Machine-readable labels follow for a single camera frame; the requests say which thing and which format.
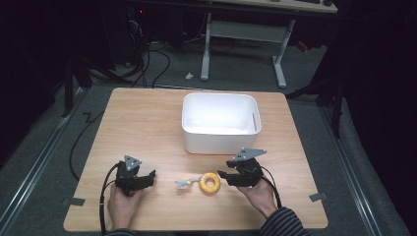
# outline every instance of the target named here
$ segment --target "floor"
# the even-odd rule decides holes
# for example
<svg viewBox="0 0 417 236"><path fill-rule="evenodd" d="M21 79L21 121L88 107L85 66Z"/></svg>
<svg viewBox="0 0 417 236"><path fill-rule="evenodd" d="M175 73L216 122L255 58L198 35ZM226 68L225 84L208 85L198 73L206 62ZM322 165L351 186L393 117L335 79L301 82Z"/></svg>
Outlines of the floor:
<svg viewBox="0 0 417 236"><path fill-rule="evenodd" d="M276 91L285 94L306 86L326 53L325 47L307 52L288 47L282 60L287 88L280 89L270 61L271 53L277 50L273 43L214 43L210 77L206 82L199 79L203 52L200 41L186 44L182 49L154 43L151 49L149 67L145 79L139 79L138 88L149 89L154 78L166 68L155 81L156 88ZM116 73L126 70L129 68L120 67ZM185 78L189 73L194 75L191 80ZM99 126L99 118L92 124L86 123L87 113L96 116L105 109L114 88L128 86L94 79L90 89L78 90L76 108L64 118L64 90L58 90L55 104L33 124L28 136L0 172L0 188L3 190L0 235L27 235L29 229L30 235L99 234L66 231L63 222L68 206L62 203L65 198L71 198L77 188L73 175L82 173ZM340 121L341 139L336 139L329 128L331 107L318 107L314 98L313 95L303 95L288 100L318 190L328 196L323 200L328 227L312 229L312 235L409 235L367 160L346 103L343 103Z"/></svg>

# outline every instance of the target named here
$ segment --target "yellow ring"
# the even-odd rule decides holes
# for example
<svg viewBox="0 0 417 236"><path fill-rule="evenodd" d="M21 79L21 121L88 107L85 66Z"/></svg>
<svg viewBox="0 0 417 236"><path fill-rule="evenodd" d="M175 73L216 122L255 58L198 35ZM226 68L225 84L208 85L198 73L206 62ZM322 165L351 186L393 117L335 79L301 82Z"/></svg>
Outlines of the yellow ring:
<svg viewBox="0 0 417 236"><path fill-rule="evenodd" d="M212 187L208 186L208 179L214 182L214 185ZM214 194L220 188L220 179L214 173L206 173L202 177L200 177L200 188L208 194Z"/></svg>

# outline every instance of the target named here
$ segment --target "white plastic bin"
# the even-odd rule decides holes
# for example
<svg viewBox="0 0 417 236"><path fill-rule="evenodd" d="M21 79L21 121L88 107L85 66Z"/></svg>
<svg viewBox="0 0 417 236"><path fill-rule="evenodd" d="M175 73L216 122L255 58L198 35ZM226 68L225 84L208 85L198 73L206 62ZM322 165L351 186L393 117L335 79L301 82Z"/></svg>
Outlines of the white plastic bin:
<svg viewBox="0 0 417 236"><path fill-rule="evenodd" d="M195 92L184 98L182 128L187 152L236 154L252 147L262 125L247 94Z"/></svg>

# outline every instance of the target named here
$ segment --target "person's hand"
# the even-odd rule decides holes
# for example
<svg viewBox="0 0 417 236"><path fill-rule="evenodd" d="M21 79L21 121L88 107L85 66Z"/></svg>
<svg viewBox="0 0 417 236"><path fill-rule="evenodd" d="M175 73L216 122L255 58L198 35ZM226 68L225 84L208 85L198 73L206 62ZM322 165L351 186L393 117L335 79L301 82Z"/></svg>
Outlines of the person's hand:
<svg viewBox="0 0 417 236"><path fill-rule="evenodd" d="M111 220L113 221L111 230L130 227L143 193L144 190L139 190L132 197L127 197L120 188L117 188L114 184L111 185L110 199L107 204Z"/></svg>
<svg viewBox="0 0 417 236"><path fill-rule="evenodd" d="M251 205L257 209L264 218L268 218L271 214L276 212L272 187L267 181L261 179L260 182L252 188L236 187L249 200Z"/></svg>

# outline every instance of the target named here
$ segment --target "wooden tabletop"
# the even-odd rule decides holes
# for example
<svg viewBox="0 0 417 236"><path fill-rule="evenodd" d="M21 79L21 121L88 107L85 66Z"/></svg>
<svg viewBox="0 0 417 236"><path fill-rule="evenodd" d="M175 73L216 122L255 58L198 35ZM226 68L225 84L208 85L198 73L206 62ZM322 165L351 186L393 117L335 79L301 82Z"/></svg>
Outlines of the wooden tabletop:
<svg viewBox="0 0 417 236"><path fill-rule="evenodd" d="M129 154L143 163L138 176L154 169L154 185L145 189L132 228L135 230L237 230L259 229L264 218L247 199L221 179L214 195L205 195L198 185L177 190L175 181L199 177L227 168L233 155L190 154L182 140L182 104L190 92L209 90L117 88L107 108L89 153L75 198L83 206L70 206L64 227L68 231L99 231L98 202L109 169ZM257 157L276 182L282 204L292 208L306 228L324 228L328 220L320 201L309 196L318 192L287 101L278 92L228 91L251 95L258 103L263 129L252 148L266 149ZM115 171L109 180L115 178ZM105 193L108 201L109 188ZM108 212L106 226L111 227Z"/></svg>
<svg viewBox="0 0 417 236"><path fill-rule="evenodd" d="M316 13L336 13L337 8L334 4L331 6L325 6L323 4L324 0L321 0L321 3L307 3L295 0L280 0L279 2L273 2L271 0L212 0L212 2L220 3L230 3L230 4L243 4L243 5L252 5L257 7L268 7L268 8L280 8L287 10L295 11L305 11L305 12L316 12Z"/></svg>

